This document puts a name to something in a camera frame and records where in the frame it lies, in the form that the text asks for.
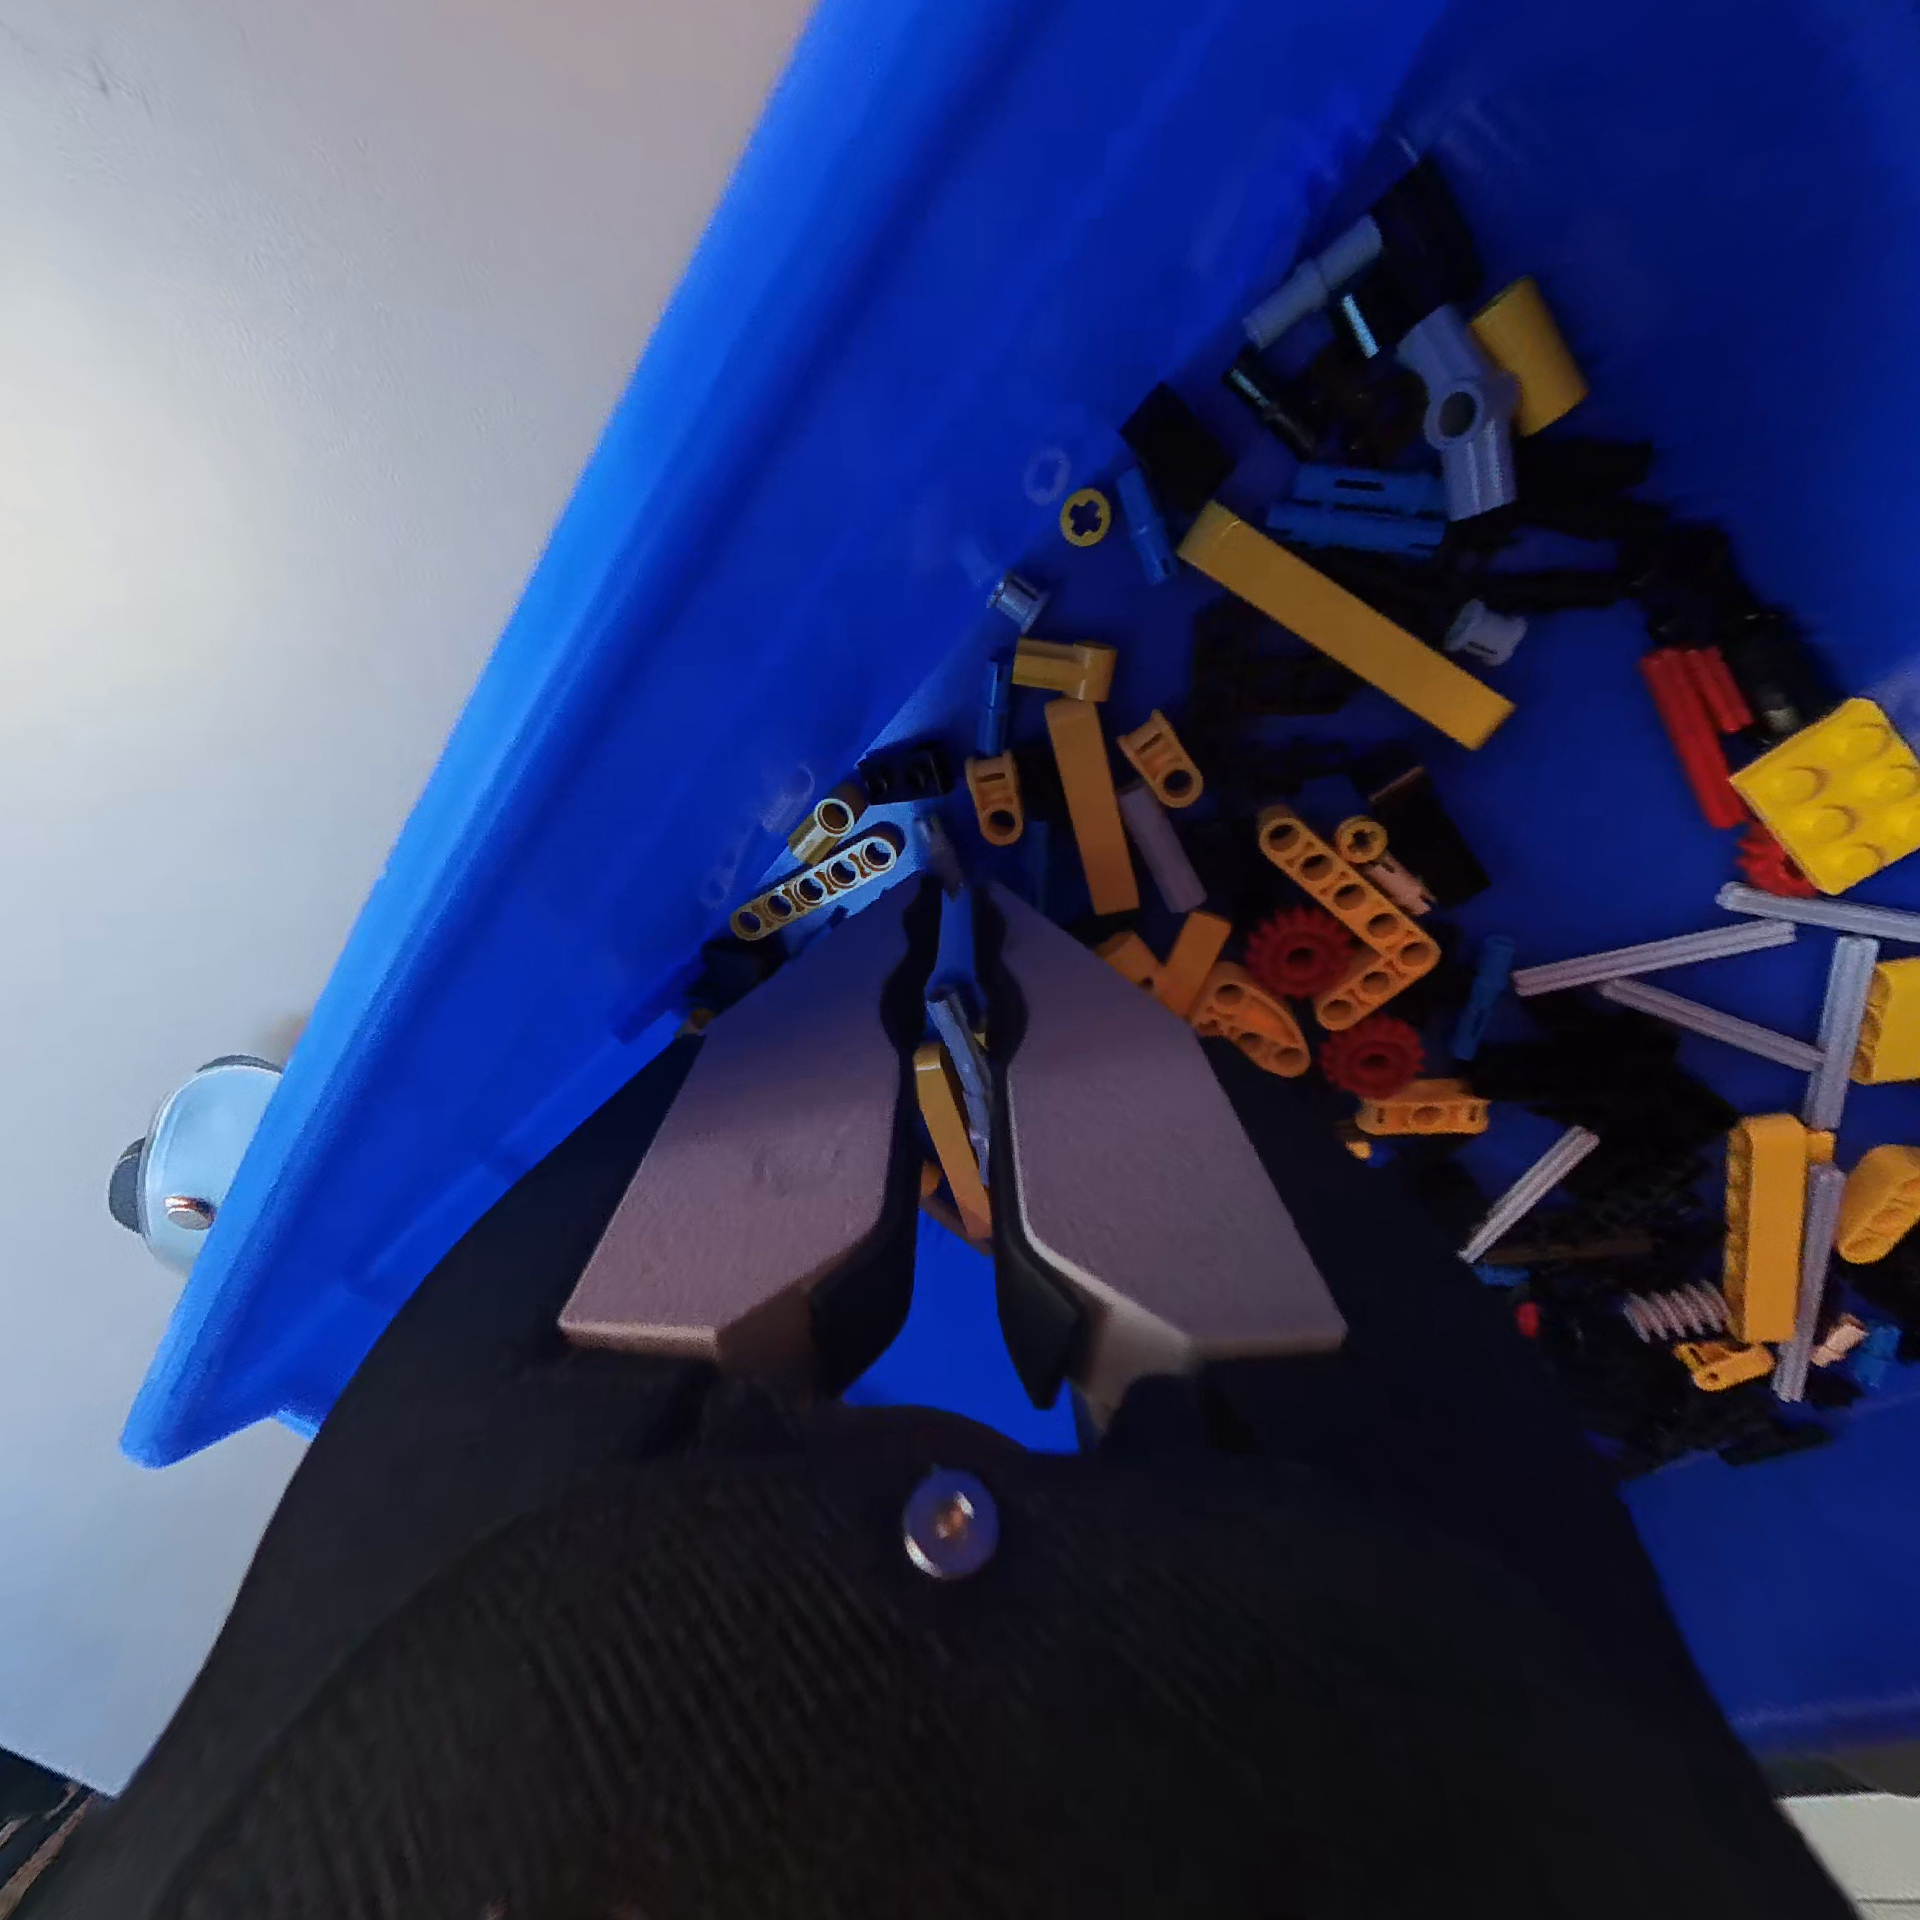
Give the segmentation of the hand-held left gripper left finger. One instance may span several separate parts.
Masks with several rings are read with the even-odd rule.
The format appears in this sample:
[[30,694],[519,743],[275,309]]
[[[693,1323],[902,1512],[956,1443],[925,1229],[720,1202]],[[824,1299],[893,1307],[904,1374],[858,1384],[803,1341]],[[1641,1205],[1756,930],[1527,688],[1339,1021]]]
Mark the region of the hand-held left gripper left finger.
[[560,1312],[576,1348],[841,1396],[898,1339],[944,890],[906,879],[711,1023]]

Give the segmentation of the blue plastic bin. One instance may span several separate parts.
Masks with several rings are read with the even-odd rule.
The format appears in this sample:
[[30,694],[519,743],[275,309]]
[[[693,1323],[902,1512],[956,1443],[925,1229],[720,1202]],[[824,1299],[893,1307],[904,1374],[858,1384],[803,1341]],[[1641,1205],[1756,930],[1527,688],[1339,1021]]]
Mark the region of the blue plastic bin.
[[[1552,441],[1646,445],[1634,496],[1721,530],[1836,706],[1917,761],[1917,5],[824,5],[376,883],[123,1430],[166,1469],[245,1429],[317,1434],[457,1242],[662,1053],[830,928],[939,881],[928,993],[986,1053],[974,898],[1084,949],[1067,825],[990,849],[986,734],[1055,771],[1022,638],[1111,651],[1105,734],[1188,706],[1218,587],[1151,572],[1116,479],[1161,386],[1259,530],[1296,451],[1228,385],[1245,324],[1433,157],[1483,296],[1532,281],[1586,383]],[[1643,676],[1633,600],[1530,614],[1466,664],[1471,746],[1360,685],[1247,727],[1428,771],[1489,886],[1437,909],[1453,966],[1738,925]],[[1454,1142],[1346,1142],[1316,1074],[1203,1038],[1349,1325],[1324,1356],[1200,1372],[1333,1440],[1333,1366],[1410,1343],[1334,1443],[1442,1484],[1442,1418],[1524,1463],[1558,1389],[1477,1225],[1564,1134],[1502,1099]],[[1917,1356],[1866,1359],[1833,1439],[1676,1459],[1626,1504],[1740,1741],[1917,1739]]]

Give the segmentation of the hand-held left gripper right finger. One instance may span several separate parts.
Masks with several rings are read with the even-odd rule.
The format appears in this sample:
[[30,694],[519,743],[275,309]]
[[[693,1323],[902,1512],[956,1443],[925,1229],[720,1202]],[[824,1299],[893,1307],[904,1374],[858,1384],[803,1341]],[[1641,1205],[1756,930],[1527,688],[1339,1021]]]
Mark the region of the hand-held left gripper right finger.
[[972,900],[972,959],[1026,1400],[1105,1424],[1140,1380],[1337,1353],[1349,1323],[1192,1026],[1000,884]]

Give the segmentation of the pile of lego pieces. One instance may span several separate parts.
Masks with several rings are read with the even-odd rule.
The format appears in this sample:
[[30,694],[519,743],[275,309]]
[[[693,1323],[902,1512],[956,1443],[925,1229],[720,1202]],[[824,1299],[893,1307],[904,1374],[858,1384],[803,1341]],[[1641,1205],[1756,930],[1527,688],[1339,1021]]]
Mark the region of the pile of lego pieces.
[[[1344,1141],[1478,1137],[1515,1100],[1563,1137],[1461,1253],[1502,1288],[1612,1483],[1695,1454],[1753,1467],[1833,1439],[1866,1360],[1917,1359],[1917,1150],[1833,1165],[1848,1083],[1913,1078],[1917,917],[1833,898],[1917,851],[1917,761],[1873,703],[1836,704],[1721,530],[1639,499],[1649,445],[1555,441],[1586,383],[1528,278],[1485,270],[1446,170],[1413,160],[1245,323],[1226,385],[1296,452],[1266,528],[1218,495],[1223,445],[1170,389],[1123,427],[1129,528],[1162,580],[1194,564],[1188,703],[1103,732],[1109,647],[1025,637],[996,700],[1049,694],[1055,771],[989,732],[966,763],[993,851],[1067,825],[1095,956],[1200,1041],[1318,1077]],[[1473,660],[1527,617],[1634,603],[1643,676],[1702,816],[1745,830],[1738,925],[1475,977],[1437,909],[1489,889],[1428,769],[1387,746],[1265,746],[1358,686],[1466,746]]]

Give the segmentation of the round metal knob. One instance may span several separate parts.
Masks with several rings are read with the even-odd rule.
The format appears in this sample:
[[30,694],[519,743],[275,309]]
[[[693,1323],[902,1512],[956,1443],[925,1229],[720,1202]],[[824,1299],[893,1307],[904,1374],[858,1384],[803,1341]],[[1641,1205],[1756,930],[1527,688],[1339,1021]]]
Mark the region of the round metal knob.
[[191,1277],[280,1081],[273,1060],[214,1058],[158,1104],[149,1131],[116,1159],[108,1216],[173,1277]]

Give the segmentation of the small blue technic piece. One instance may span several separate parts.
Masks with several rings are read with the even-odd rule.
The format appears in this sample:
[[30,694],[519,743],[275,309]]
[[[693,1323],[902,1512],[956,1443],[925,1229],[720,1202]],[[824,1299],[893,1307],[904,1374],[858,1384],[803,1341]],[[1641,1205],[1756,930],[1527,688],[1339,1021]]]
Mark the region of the small blue technic piece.
[[990,1065],[961,984],[939,983],[925,1000],[927,1021],[955,1070],[981,1185],[993,1185],[995,1092]]

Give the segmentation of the yellow lego beam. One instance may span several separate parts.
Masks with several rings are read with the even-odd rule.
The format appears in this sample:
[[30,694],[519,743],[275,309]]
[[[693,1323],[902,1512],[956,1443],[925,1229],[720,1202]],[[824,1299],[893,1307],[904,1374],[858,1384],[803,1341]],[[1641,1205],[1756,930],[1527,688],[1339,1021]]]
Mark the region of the yellow lego beam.
[[963,1081],[946,1044],[925,1041],[917,1049],[914,1083],[927,1138],[946,1185],[959,1234],[974,1246],[990,1246],[995,1239],[993,1196],[982,1175]]

